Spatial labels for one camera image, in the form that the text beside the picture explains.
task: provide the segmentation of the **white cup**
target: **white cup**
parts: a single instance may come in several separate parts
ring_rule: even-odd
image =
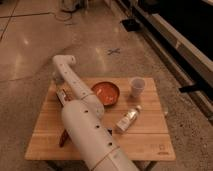
[[[131,96],[139,97],[145,87],[145,81],[141,77],[133,77],[130,79]]]

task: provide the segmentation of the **orange bowl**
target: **orange bowl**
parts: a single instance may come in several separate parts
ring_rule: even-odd
[[[99,82],[92,87],[92,90],[104,106],[117,103],[120,95],[119,88],[111,82]]]

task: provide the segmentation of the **table leg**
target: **table leg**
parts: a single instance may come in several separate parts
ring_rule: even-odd
[[[47,165],[52,168],[54,171],[62,171],[63,169],[59,167],[54,161],[46,160]]]
[[[144,169],[144,171],[150,171],[152,170],[152,168],[157,164],[156,161],[151,161],[147,166],[146,168]]]

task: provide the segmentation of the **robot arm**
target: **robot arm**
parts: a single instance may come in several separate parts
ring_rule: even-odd
[[[69,67],[74,64],[74,57],[60,55],[53,61],[59,75],[78,99],[65,103],[62,122],[88,168],[93,171],[138,171],[101,124],[97,110],[103,105]]]
[[[93,91],[73,72],[70,66],[76,64],[72,55],[57,55],[53,58],[56,68],[56,80],[65,80],[72,88],[76,99],[80,99],[90,106],[98,118],[104,114],[104,107]]]

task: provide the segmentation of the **tape mark on floor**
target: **tape mark on floor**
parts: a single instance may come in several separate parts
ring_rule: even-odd
[[[114,53],[118,53],[120,54],[120,48],[116,48],[116,49],[109,49],[107,55],[112,55]]]

